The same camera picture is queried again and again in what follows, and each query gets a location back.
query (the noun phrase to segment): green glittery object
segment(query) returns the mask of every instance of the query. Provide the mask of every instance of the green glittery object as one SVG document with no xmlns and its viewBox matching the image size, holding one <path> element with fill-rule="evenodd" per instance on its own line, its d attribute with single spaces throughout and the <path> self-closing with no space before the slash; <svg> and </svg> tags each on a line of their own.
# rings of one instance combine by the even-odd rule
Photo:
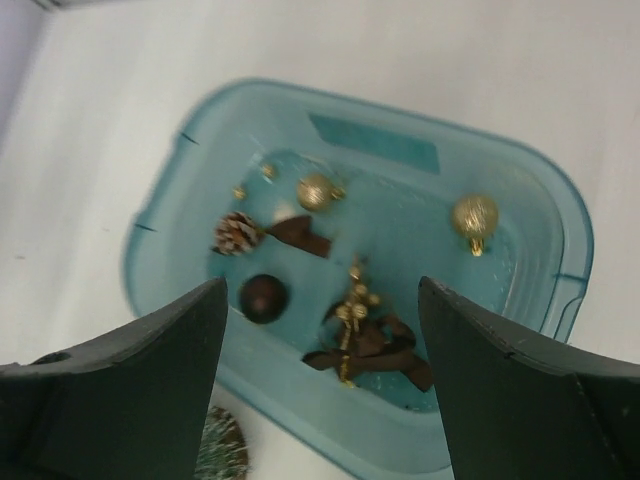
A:
<svg viewBox="0 0 640 480">
<path fill-rule="evenodd" d="M 202 431 L 194 480 L 241 480 L 248 471 L 247 446 L 236 420 L 213 407 Z"/>
</svg>

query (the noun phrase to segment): white table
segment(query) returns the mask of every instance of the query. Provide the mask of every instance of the white table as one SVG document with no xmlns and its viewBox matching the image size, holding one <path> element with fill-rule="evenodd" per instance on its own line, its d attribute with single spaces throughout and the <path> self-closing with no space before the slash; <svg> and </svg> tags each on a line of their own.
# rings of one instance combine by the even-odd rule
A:
<svg viewBox="0 0 640 480">
<path fill-rule="evenodd" d="M 208 92 L 264 76 L 522 140 L 590 208 L 571 343 L 640 363 L 636 0 L 149 0 L 56 13 L 0 158 L 0 363 L 128 322 L 125 241 Z M 345 479 L 222 390 L 252 480 Z"/>
</svg>

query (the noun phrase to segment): black object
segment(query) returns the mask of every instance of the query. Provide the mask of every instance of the black object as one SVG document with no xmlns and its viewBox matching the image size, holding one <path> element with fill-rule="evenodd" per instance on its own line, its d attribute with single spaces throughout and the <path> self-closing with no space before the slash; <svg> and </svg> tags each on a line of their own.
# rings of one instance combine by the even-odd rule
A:
<svg viewBox="0 0 640 480">
<path fill-rule="evenodd" d="M 456 480 L 640 479 L 640 366 L 556 342 L 429 278 L 422 330 Z"/>
<path fill-rule="evenodd" d="M 211 280 L 94 340 L 0 366 L 0 478 L 192 478 L 226 315 L 226 284 Z"/>
<path fill-rule="evenodd" d="M 289 303 L 284 283 L 264 273 L 247 280 L 238 296 L 242 314 L 259 324 L 277 320 Z"/>
</svg>

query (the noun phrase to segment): christmas ornament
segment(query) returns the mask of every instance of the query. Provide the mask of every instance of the christmas ornament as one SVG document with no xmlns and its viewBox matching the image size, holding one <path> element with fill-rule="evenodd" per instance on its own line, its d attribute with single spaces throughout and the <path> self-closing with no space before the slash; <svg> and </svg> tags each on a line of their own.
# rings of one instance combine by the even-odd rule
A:
<svg viewBox="0 0 640 480">
<path fill-rule="evenodd" d="M 322 258 L 327 258 L 331 250 L 331 240 L 311 232 L 310 215 L 291 217 L 265 229 L 243 212 L 228 213 L 218 221 L 211 250 L 221 255 L 241 255 L 258 246 L 265 235 Z"/>
<path fill-rule="evenodd" d="M 233 196 L 237 200 L 244 200 L 245 198 L 247 198 L 247 191 L 243 187 L 238 185 L 237 187 L 233 187 Z"/>
<path fill-rule="evenodd" d="M 238 294 L 240 310 L 253 323 L 271 323 L 280 317 L 289 303 L 284 284 L 267 274 L 247 280 Z"/>
<path fill-rule="evenodd" d="M 370 311 L 381 303 L 380 297 L 369 293 L 362 283 L 362 266 L 357 259 L 349 276 L 351 288 L 343 300 L 329 308 L 324 319 L 326 322 L 336 317 L 340 321 L 334 337 L 338 347 L 325 345 L 325 350 L 307 353 L 302 361 L 316 370 L 333 368 L 340 381 L 350 387 L 364 372 L 399 371 L 421 391 L 429 390 L 433 385 L 431 367 L 413 352 L 416 337 L 411 329 L 394 314 L 370 319 Z"/>
<path fill-rule="evenodd" d="M 321 173 L 312 173 L 301 179 L 296 191 L 298 203 L 311 212 L 326 210 L 333 200 L 341 200 L 346 194 L 344 188 L 335 187 Z"/>
<path fill-rule="evenodd" d="M 475 257 L 484 252 L 485 240 L 495 232 L 498 219 L 498 206 L 486 195 L 462 197 L 451 211 L 453 228 L 469 241 L 471 253 Z"/>
<path fill-rule="evenodd" d="M 249 455 L 233 416 L 219 407 L 207 413 L 194 480 L 245 480 Z"/>
<path fill-rule="evenodd" d="M 276 168 L 273 165 L 265 164 L 262 166 L 262 174 L 269 180 L 276 178 Z"/>
</svg>

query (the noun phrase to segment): blue tray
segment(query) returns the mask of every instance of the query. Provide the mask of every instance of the blue tray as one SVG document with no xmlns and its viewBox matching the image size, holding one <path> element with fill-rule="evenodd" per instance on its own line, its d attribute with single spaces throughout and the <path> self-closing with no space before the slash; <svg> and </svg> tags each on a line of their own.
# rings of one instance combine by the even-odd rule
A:
<svg viewBox="0 0 640 480">
<path fill-rule="evenodd" d="M 212 276 L 229 284 L 218 381 L 301 441 L 366 480 L 451 478 L 435 392 L 402 375 L 367 374 L 348 389 L 300 361 L 317 349 L 328 306 L 348 284 L 354 253 L 368 257 L 372 290 L 420 337 L 417 290 L 429 275 L 529 328 L 566 341 L 585 294 L 593 234 L 568 178 L 541 154 L 485 133 L 351 98 L 262 80 L 204 101 L 175 140 L 147 208 L 131 231 L 126 288 L 137 315 Z M 277 170 L 274 180 L 263 164 Z M 296 183 L 324 172 L 347 198 L 314 215 L 333 240 L 329 259 L 271 238 L 242 257 L 211 254 L 212 229 L 232 210 L 258 224 L 306 213 Z M 231 194 L 243 184 L 248 197 Z M 490 251 L 473 257 L 450 225 L 460 196 L 500 207 Z M 285 281 L 291 302 L 258 327 L 236 292 L 257 273 Z M 417 353 L 428 358 L 419 338 Z"/>
</svg>

